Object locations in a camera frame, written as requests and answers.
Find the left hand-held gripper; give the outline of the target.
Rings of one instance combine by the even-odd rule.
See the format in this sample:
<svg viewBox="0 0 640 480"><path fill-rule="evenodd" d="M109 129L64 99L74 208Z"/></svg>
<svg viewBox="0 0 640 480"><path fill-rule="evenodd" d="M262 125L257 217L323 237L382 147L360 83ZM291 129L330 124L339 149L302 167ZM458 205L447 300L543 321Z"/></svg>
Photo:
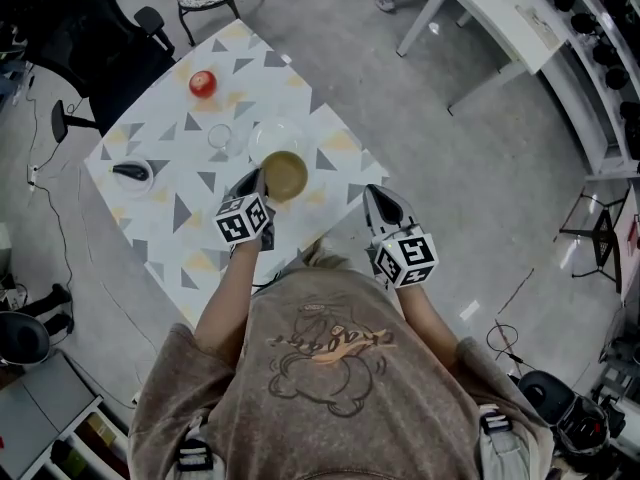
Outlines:
<svg viewBox="0 0 640 480"><path fill-rule="evenodd" d="M276 211L266 204L268 187L263 168L244 175L230 188L216 211L214 222L231 252L246 242L259 239L262 251L275 246Z"/></svg>

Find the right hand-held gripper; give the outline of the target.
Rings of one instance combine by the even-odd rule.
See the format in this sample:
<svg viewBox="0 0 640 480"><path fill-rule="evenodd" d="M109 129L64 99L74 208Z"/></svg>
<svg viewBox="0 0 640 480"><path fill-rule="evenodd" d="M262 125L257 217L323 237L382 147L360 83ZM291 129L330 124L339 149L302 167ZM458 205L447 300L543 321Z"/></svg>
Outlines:
<svg viewBox="0 0 640 480"><path fill-rule="evenodd" d="M439 264L431 234L417 223L411 205L381 185L363 191L366 222L372 233L366 249L374 277L386 289L425 282Z"/></svg>

